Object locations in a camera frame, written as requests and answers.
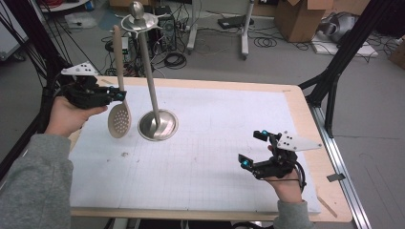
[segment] gray sleeve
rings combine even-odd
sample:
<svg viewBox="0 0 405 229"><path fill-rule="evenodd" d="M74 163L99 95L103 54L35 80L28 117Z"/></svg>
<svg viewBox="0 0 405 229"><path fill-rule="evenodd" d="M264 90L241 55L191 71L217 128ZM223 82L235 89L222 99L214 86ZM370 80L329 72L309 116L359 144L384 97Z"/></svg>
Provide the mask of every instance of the gray sleeve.
<svg viewBox="0 0 405 229"><path fill-rule="evenodd" d="M313 229L315 224L309 221L308 203L285 203L278 201L279 217L273 222L275 229Z"/></svg>
<svg viewBox="0 0 405 229"><path fill-rule="evenodd" d="M57 135L31 138L27 153L14 161L0 191L0 228L70 229L70 143Z"/></svg>

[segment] human arm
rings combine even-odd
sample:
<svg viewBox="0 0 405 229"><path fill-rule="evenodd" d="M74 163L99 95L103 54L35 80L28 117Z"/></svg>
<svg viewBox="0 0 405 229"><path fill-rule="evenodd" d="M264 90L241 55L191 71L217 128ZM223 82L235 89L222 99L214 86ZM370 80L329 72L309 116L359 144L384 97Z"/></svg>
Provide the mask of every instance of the human arm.
<svg viewBox="0 0 405 229"><path fill-rule="evenodd" d="M309 221L308 203L302 199L298 174L295 170L283 178L267 177L266 181L274 188L280 199L277 202L279 217L273 222L275 229L315 228L315 224Z"/></svg>
<svg viewBox="0 0 405 229"><path fill-rule="evenodd" d="M45 134L32 137L0 190L0 228L70 228L73 164L67 136L105 110L80 110L64 97L55 99Z"/></svg>

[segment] person's left hand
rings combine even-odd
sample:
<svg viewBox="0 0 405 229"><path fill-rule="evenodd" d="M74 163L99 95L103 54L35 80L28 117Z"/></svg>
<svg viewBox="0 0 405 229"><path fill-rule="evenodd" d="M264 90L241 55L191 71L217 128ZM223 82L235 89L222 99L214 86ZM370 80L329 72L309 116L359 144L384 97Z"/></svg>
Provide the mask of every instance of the person's left hand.
<svg viewBox="0 0 405 229"><path fill-rule="evenodd" d="M45 134L68 137L79 130L92 115L107 111L107 106L87 110L72 105L67 98L58 96L54 99L51 118Z"/></svg>

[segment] utensil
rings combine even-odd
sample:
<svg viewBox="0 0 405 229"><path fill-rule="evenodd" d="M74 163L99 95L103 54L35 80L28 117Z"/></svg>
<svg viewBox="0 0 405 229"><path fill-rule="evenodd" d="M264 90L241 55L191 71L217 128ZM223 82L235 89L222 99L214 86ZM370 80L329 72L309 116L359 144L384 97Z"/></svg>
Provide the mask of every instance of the utensil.
<svg viewBox="0 0 405 229"><path fill-rule="evenodd" d="M123 58L122 58L122 40L121 32L118 26L114 26L113 47L116 58L116 68L118 77L118 86L124 91L123 76ZM111 136L121 138L125 136L131 128L131 113L126 98L121 104L116 105L108 115L108 130Z"/></svg>

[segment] round metal base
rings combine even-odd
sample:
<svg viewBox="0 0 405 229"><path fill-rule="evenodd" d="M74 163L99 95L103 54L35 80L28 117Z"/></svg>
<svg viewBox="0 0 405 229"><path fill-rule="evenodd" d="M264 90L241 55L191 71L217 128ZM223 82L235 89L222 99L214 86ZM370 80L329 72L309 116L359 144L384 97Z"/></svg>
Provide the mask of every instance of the round metal base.
<svg viewBox="0 0 405 229"><path fill-rule="evenodd" d="M155 115L152 112L145 114L139 121L140 135L152 141L161 141L171 137L179 127L177 117L166 110L159 110L160 125L157 127Z"/></svg>

